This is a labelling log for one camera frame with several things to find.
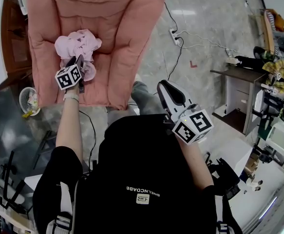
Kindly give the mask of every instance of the chair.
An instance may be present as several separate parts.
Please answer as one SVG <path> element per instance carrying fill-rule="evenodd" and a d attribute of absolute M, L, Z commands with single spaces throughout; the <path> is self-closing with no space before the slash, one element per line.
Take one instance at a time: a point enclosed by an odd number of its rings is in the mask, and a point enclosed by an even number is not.
<path fill-rule="evenodd" d="M 89 29 L 102 40 L 95 51 L 93 80 L 85 83 L 81 105 L 126 109 L 134 77 L 164 0 L 28 0 L 28 33 L 39 106 L 63 101 L 55 74 L 59 36 Z"/>

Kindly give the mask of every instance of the red tape mark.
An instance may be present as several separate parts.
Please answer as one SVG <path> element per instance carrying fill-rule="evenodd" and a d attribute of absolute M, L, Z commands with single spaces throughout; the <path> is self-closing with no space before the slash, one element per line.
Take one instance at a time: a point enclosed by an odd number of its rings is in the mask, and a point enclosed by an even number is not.
<path fill-rule="evenodd" d="M 190 67 L 191 67 L 191 68 L 197 68 L 197 65 L 193 65 L 192 62 L 191 62 L 191 60 L 189 61 L 189 63 L 190 63 Z"/>

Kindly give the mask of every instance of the gray pants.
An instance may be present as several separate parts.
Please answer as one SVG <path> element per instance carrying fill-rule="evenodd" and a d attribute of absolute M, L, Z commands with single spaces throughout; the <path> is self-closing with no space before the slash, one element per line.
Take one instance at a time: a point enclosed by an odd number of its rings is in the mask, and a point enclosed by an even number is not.
<path fill-rule="evenodd" d="M 136 102 L 136 105 L 140 110 L 140 115 L 155 115 L 166 113 L 161 105 L 159 98 L 154 96 L 153 94 L 150 94 L 148 92 L 147 86 L 140 81 L 136 81 L 134 83 L 131 97 Z M 116 110 L 108 107 L 107 113 L 108 126 L 123 117 L 136 115 L 135 111 L 130 105 L 128 105 L 127 110 Z"/>

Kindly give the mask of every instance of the black shirt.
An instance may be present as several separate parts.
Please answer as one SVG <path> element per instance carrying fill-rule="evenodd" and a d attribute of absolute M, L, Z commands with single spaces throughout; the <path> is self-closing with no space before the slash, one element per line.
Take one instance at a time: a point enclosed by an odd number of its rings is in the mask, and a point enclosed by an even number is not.
<path fill-rule="evenodd" d="M 60 182 L 74 197 L 75 233 L 121 229 L 125 232 L 177 228 L 215 233 L 213 186 L 199 191 L 174 135 L 166 134 L 164 115 L 124 117 L 105 132 L 98 166 L 87 179 L 67 147 L 53 150 L 33 197 L 38 231 L 60 212 Z"/>

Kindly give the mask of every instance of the person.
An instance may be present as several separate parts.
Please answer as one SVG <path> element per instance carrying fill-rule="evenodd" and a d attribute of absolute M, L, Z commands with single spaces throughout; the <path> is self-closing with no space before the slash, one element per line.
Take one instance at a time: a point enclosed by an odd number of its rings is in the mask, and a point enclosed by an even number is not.
<path fill-rule="evenodd" d="M 66 93 L 78 95 L 78 87 Z M 75 204 L 74 233 L 172 228 L 216 232 L 215 189 L 199 147 L 167 135 L 166 112 L 144 83 L 137 80 L 132 90 L 141 115 L 131 107 L 108 108 L 98 164 L 87 178 L 81 166 L 79 103 L 71 97 L 64 101 L 56 147 L 33 195 L 40 234 L 60 213 L 60 183 L 68 186 Z M 240 230 L 228 202 L 227 208 L 227 222 Z"/>

